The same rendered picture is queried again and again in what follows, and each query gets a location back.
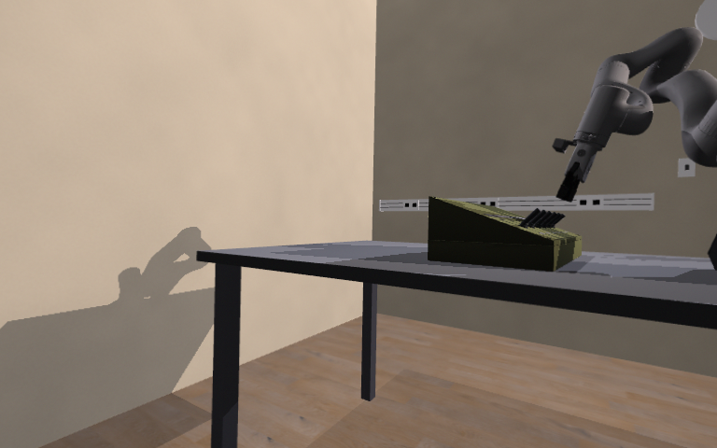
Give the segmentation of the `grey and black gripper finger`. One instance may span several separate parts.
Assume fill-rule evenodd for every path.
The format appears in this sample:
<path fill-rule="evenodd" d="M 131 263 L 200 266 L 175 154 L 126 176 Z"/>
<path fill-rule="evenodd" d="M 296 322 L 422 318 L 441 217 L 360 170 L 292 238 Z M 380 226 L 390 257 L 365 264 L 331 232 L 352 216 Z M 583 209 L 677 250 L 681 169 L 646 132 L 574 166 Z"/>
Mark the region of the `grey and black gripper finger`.
<path fill-rule="evenodd" d="M 556 194 L 556 198 L 563 199 L 566 201 L 569 199 L 569 196 L 571 195 L 571 192 L 573 190 L 573 185 L 578 178 L 578 174 L 576 176 L 573 176 L 573 175 L 574 175 L 575 171 L 578 169 L 579 165 L 580 165 L 579 162 L 575 162 L 572 165 L 572 167 L 569 169 L 568 174 L 566 175 L 565 179 L 562 182 L 562 185 L 559 188 L 558 193 Z"/>
<path fill-rule="evenodd" d="M 580 183 L 580 179 L 577 179 L 576 182 L 575 182 L 575 184 L 574 184 L 574 186 L 573 186 L 574 189 L 573 189 L 573 191 L 572 191 L 572 193 L 571 193 L 571 195 L 570 195 L 570 197 L 569 197 L 569 200 L 568 200 L 567 202 L 572 202 L 572 200 L 573 200 L 573 198 L 574 198 L 574 195 L 575 195 L 575 193 L 576 193 L 576 191 L 577 191 L 577 188 L 578 188 L 578 186 L 579 186 L 579 183 Z"/>

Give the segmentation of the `olive-yellow switch panel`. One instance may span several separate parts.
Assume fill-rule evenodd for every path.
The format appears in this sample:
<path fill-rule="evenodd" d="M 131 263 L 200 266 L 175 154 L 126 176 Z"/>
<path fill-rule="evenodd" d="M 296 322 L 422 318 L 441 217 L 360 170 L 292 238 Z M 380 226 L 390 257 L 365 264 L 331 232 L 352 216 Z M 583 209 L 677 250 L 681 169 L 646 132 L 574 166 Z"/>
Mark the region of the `olive-yellow switch panel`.
<path fill-rule="evenodd" d="M 582 236 L 555 227 L 564 217 L 429 196 L 428 260 L 554 272 L 582 255 Z"/>

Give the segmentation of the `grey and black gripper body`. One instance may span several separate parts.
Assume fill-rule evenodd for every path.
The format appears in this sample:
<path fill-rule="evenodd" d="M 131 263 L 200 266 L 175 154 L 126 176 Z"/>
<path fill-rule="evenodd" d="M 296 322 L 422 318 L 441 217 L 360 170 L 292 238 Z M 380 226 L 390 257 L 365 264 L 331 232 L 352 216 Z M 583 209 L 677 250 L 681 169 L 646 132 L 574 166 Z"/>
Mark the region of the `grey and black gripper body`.
<path fill-rule="evenodd" d="M 569 160 L 569 164 L 565 171 L 565 176 L 568 174 L 567 171 L 569 171 L 572 165 L 575 162 L 579 162 L 580 165 L 578 167 L 578 170 L 574 173 L 573 176 L 576 176 L 578 174 L 578 177 L 580 177 L 580 181 L 584 183 L 590 172 L 597 152 L 602 151 L 602 147 L 580 142 L 574 143 L 573 145 L 575 146 L 575 149 Z M 580 152 L 583 153 L 583 155 L 580 155 Z"/>

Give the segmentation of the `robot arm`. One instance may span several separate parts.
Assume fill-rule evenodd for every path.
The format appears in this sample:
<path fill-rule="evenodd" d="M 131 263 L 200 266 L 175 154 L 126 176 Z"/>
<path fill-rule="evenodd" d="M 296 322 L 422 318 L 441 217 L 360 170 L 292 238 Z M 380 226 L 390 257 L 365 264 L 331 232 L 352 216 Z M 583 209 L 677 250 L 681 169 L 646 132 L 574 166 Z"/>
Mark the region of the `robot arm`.
<path fill-rule="evenodd" d="M 555 151 L 566 153 L 569 145 L 578 142 L 606 147 L 612 133 L 644 133 L 653 119 L 653 104 L 671 101 L 680 111 L 682 145 L 688 158 L 717 167 L 717 79 L 703 70 L 687 70 L 702 42 L 698 29 L 683 27 L 642 49 L 607 58 L 597 70 L 590 102 L 573 140 L 556 138 Z M 648 66 L 639 88 L 627 84 Z"/>

